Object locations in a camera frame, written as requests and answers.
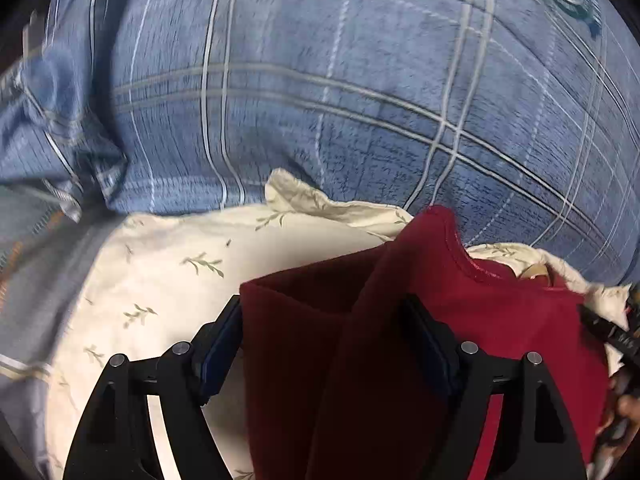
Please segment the blue plaid pillow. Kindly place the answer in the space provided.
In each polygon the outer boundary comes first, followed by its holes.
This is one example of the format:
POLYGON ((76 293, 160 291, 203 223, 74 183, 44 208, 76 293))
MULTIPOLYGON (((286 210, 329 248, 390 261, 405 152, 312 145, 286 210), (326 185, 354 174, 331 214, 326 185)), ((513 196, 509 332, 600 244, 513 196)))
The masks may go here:
POLYGON ((50 0, 1 81, 1 179, 78 216, 442 205, 463 244, 639 277, 639 33, 617 0, 50 0))

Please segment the cream leaf-print pillow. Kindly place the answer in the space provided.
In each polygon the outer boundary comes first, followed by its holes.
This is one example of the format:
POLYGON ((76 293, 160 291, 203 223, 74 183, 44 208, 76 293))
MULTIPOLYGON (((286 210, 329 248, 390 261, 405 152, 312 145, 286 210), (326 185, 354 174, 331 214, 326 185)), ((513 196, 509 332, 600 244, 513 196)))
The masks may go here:
MULTIPOLYGON (((46 441, 52 479, 66 458, 89 396, 108 358, 160 356, 216 320, 230 296, 251 278, 359 252, 393 240, 413 216, 393 206, 334 202, 283 169, 265 185, 266 203, 208 214, 133 214, 102 246, 56 350, 49 379, 46 441)), ((585 280, 566 261, 518 243, 480 244, 472 258, 505 264, 517 278, 542 265, 586 295, 588 307, 620 327, 631 284, 585 280)), ((242 358, 221 394, 204 408, 209 429, 233 479, 255 479, 248 447, 242 358)))

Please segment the red garment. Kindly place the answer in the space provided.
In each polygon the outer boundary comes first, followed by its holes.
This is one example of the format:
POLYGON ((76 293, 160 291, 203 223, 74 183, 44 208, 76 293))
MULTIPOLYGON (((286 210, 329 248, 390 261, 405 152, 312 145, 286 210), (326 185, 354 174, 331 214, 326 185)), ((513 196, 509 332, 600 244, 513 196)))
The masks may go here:
POLYGON ((248 442, 261 479, 413 479, 442 438, 445 364, 402 313, 413 294, 457 340, 492 356, 538 352, 589 455, 608 390, 582 296, 524 281, 462 247, 435 206, 396 240, 240 288, 248 442))

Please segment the grey striped duvet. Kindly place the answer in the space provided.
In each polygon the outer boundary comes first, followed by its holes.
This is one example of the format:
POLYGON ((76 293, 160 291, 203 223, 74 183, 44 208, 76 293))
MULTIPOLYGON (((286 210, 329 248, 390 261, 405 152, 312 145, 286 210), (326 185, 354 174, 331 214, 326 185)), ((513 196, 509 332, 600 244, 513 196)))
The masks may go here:
POLYGON ((50 478, 46 404, 52 361, 100 248, 124 218, 95 202, 71 219, 26 185, 1 190, 1 428, 50 478))

